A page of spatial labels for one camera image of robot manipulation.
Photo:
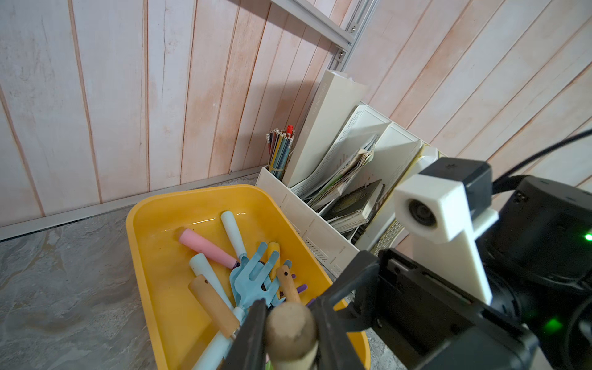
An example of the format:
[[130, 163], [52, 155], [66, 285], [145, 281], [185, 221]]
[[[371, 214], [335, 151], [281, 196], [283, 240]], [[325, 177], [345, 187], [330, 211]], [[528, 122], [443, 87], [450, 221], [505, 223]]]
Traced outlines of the light green wooden handled rake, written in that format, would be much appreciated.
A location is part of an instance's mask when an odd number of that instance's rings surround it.
[[195, 277], [188, 286], [192, 295], [200, 302], [222, 335], [227, 339], [235, 340], [240, 321], [236, 318], [231, 308], [215, 291], [214, 287], [203, 275]]

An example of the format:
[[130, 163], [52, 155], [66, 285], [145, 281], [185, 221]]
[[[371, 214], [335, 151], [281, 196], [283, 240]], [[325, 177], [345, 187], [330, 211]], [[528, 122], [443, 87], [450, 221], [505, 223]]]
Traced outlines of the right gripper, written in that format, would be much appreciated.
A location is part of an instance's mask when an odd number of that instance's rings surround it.
[[536, 336], [398, 251], [361, 251], [319, 297], [409, 369], [529, 369]]

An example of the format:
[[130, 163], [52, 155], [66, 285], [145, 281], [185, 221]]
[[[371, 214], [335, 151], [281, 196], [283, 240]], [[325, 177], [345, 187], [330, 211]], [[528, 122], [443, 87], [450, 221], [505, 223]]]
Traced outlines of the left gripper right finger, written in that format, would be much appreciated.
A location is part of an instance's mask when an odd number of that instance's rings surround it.
[[311, 305], [318, 328], [318, 369], [364, 369], [329, 300], [318, 297]]

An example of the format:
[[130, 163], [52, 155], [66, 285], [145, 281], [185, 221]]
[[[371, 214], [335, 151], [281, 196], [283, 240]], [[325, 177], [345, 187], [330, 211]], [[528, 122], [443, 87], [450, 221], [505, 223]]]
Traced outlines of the light blue hand rake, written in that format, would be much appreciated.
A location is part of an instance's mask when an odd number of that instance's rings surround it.
[[[227, 236], [233, 246], [239, 265], [231, 271], [230, 282], [233, 291], [235, 304], [246, 312], [254, 302], [264, 299], [268, 308], [272, 307], [271, 302], [278, 294], [281, 286], [279, 278], [270, 282], [269, 273], [274, 267], [277, 258], [275, 254], [271, 261], [265, 264], [261, 259], [265, 256], [268, 244], [262, 242], [252, 257], [248, 257], [245, 243], [241, 236], [239, 227], [231, 211], [225, 211], [220, 216]], [[287, 261], [282, 267], [291, 267]]]

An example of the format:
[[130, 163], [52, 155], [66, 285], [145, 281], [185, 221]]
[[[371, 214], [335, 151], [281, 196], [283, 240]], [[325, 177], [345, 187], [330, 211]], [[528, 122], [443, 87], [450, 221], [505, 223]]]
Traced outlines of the green rake wooden handle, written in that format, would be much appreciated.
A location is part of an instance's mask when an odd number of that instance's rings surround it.
[[285, 302], [265, 322], [265, 350], [274, 369], [316, 369], [318, 328], [311, 310]]

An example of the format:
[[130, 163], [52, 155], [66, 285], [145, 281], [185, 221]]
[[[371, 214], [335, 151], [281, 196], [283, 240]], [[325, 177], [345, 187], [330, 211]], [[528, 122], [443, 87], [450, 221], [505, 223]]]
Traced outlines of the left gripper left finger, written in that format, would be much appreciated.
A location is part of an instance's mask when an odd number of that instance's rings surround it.
[[265, 369], [265, 322], [268, 306], [264, 299], [254, 302], [248, 311], [237, 338], [226, 357], [221, 369]]

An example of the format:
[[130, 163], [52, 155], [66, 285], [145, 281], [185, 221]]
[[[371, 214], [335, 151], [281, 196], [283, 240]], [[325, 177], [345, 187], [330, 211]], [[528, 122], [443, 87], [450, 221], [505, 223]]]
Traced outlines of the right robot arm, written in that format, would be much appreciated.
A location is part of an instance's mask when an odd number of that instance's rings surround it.
[[591, 367], [591, 195], [511, 177], [478, 239], [489, 305], [398, 251], [361, 252], [314, 303], [322, 369], [358, 369], [348, 334], [368, 328], [411, 369]]

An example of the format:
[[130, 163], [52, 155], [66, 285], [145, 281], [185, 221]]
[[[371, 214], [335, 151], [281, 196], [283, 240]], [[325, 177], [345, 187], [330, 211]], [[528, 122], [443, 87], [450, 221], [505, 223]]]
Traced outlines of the yellow storage box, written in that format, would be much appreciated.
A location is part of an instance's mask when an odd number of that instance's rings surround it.
[[150, 197], [128, 214], [126, 229], [150, 340], [159, 369], [191, 369], [217, 333], [190, 293], [195, 251], [178, 238], [191, 229], [228, 254], [234, 248], [220, 215], [233, 211], [248, 254], [276, 241], [290, 260], [297, 285], [307, 285], [308, 303], [331, 284], [330, 277], [273, 199], [250, 185], [213, 187]]

